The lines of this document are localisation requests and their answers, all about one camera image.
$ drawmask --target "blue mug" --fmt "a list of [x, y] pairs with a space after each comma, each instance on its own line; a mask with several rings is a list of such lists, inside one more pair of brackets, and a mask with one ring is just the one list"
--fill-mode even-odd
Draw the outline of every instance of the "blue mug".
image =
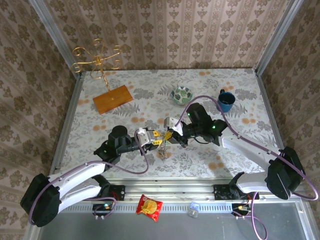
[[222, 112], [227, 113], [232, 108], [232, 105], [235, 103], [236, 97], [228, 91], [224, 89], [220, 90], [220, 94], [218, 97], [218, 104], [220, 105]]

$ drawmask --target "patterned wallpaper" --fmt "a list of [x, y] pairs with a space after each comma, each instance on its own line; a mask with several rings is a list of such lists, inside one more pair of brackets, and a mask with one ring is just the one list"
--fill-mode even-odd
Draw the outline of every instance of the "patterned wallpaper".
[[49, 173], [75, 79], [27, 0], [0, 1], [0, 240], [21, 240], [20, 200]]
[[94, 51], [102, 37], [122, 46], [125, 69], [141, 70], [253, 68], [288, 0], [44, 2], [70, 50]]
[[[320, 1], [305, 0], [262, 80], [284, 145], [320, 191]], [[310, 202], [320, 227], [320, 202]]]

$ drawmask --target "wooden board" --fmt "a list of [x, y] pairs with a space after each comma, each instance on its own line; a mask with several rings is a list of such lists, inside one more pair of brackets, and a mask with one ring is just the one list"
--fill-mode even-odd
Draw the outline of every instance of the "wooden board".
[[125, 85], [93, 98], [93, 102], [99, 114], [104, 114], [132, 100], [133, 98]]

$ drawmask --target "snack bag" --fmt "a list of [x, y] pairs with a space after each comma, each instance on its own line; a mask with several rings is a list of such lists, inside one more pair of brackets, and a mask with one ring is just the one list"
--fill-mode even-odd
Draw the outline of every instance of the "snack bag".
[[152, 200], [142, 194], [135, 213], [147, 215], [149, 218], [152, 218], [155, 222], [157, 222], [162, 204], [162, 201]]

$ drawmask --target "small gold figurine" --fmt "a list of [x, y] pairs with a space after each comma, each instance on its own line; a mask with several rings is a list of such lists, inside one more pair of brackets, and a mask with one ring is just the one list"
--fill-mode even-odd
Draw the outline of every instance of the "small gold figurine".
[[[93, 70], [90, 72], [90, 76], [93, 79], [102, 79], [105, 82], [105, 85], [108, 89], [108, 92], [94, 97], [93, 101], [94, 104], [100, 114], [106, 113], [114, 108], [117, 108], [118, 106], [125, 104], [127, 102], [130, 102], [133, 100], [130, 92], [128, 91], [127, 87], [125, 85], [122, 85], [118, 88], [115, 88], [113, 90], [110, 90], [110, 86], [107, 81], [107, 77], [105, 75], [103, 66], [106, 66], [106, 60], [113, 58], [121, 53], [121, 48], [119, 45], [115, 45], [112, 50], [115, 52], [115, 54], [107, 57], [103, 57], [102, 54], [105, 49], [105, 42], [103, 41], [102, 38], [96, 38], [93, 40], [93, 45], [98, 46], [102, 45], [101, 51], [99, 54], [93, 55], [90, 53], [86, 48], [82, 46], [78, 46], [75, 49], [73, 49], [72, 54], [76, 57], [79, 57], [83, 53], [88, 53], [89, 56], [91, 57], [91, 61], [88, 62], [75, 62], [71, 66], [71, 71], [73, 73], [79, 73], [83, 70], [83, 65], [86, 64], [94, 64]], [[122, 62], [119, 59], [116, 59], [114, 61], [115, 67], [109, 68], [109, 70], [119, 70]]]

